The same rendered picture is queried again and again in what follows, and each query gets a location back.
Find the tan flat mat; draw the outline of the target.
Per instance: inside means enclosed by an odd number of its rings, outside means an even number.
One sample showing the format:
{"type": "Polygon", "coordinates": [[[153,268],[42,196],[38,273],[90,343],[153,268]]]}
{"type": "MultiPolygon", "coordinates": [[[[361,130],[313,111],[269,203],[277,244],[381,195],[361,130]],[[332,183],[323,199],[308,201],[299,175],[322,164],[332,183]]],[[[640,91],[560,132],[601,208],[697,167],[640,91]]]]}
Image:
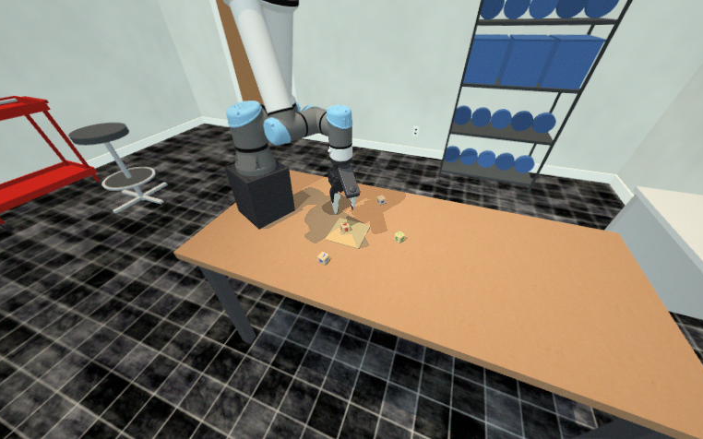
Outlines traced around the tan flat mat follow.
{"type": "Polygon", "coordinates": [[[370,226],[371,225],[339,218],[326,240],[359,249],[370,226]],[[341,231],[340,224],[343,222],[349,223],[350,231],[344,233],[341,231]]]}

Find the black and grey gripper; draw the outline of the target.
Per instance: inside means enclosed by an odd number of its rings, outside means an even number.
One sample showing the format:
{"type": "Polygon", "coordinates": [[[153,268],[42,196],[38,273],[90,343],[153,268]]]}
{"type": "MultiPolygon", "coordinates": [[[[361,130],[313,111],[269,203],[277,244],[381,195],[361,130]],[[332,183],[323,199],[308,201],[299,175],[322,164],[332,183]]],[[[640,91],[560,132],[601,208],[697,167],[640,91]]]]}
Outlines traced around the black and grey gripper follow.
{"type": "MultiPolygon", "coordinates": [[[[343,191],[337,168],[338,168],[338,166],[350,164],[352,162],[352,158],[350,158],[349,160],[346,160],[346,161],[335,161],[330,158],[330,161],[333,164],[333,167],[331,168],[331,170],[328,169],[328,182],[332,186],[329,190],[329,194],[331,197],[331,203],[332,203],[333,210],[334,210],[335,214],[337,215],[338,206],[339,206],[338,202],[340,200],[340,194],[338,192],[341,193],[343,191]]],[[[354,210],[356,199],[357,199],[357,196],[351,198],[351,209],[352,210],[354,210]]]]}

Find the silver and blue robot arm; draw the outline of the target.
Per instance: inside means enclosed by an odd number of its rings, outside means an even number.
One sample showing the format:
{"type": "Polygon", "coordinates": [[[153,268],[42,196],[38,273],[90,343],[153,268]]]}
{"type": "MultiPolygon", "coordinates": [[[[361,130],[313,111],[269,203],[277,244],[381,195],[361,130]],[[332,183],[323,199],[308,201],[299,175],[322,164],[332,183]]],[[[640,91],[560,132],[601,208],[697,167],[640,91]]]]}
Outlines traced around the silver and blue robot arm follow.
{"type": "Polygon", "coordinates": [[[264,102],[238,102],[226,112],[236,149],[236,171],[244,176],[270,173],[277,164],[268,141],[281,145],[314,134],[328,136],[331,159],[349,160],[352,110],[344,105],[327,110],[308,105],[300,111],[292,95],[293,12],[299,0],[223,2],[231,8],[264,102]]]}

